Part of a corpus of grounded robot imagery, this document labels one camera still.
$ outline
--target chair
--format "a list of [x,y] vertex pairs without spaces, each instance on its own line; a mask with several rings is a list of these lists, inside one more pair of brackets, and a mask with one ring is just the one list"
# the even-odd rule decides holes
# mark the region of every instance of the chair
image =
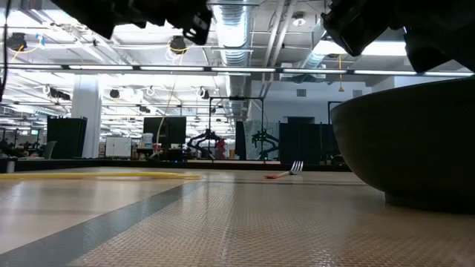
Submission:
[[56,145],[57,141],[49,141],[45,146],[45,152],[43,152],[44,159],[51,159],[51,155],[53,154],[54,146]]

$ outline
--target pillar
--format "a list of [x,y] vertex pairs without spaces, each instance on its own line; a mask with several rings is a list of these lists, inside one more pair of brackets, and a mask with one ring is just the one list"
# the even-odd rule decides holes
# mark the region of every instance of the pillar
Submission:
[[99,156],[101,134],[102,91],[97,75],[76,75],[74,77],[72,118],[88,118],[82,156]]

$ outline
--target dark bowl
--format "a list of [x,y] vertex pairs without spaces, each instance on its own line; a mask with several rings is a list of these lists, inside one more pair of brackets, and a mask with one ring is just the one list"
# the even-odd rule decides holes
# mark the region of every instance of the dark bowl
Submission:
[[475,212],[475,79],[368,94],[331,116],[346,163],[387,202]]

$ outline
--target yellow hose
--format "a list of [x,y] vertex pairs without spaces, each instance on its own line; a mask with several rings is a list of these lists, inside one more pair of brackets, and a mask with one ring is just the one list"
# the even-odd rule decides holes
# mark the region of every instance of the yellow hose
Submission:
[[52,173],[52,174],[0,174],[2,179],[75,179],[83,177],[160,177],[160,178],[184,178],[199,179],[199,174],[172,174],[161,172],[137,172],[137,173]]

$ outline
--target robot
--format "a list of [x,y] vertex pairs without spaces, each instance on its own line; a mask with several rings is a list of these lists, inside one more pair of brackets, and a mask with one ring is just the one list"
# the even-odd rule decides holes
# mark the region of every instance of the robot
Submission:
[[272,153],[274,151],[279,150],[279,139],[273,137],[272,135],[267,133],[267,130],[264,129],[262,132],[258,131],[255,135],[252,136],[252,143],[254,144],[254,147],[258,147],[258,142],[267,142],[269,143],[272,147],[266,150],[262,150],[259,153],[259,157],[257,159],[261,160],[268,160],[269,159],[269,153]]
[[[200,143],[206,140],[216,141],[216,144],[214,147],[217,148],[217,151],[220,152],[219,155],[213,156],[210,150],[200,147]],[[211,129],[206,129],[205,133],[202,133],[199,136],[195,136],[191,138],[186,145],[189,148],[194,148],[197,151],[200,151],[201,157],[205,159],[225,159],[226,158],[226,143],[224,142],[224,139],[217,136],[215,132],[211,132]]]

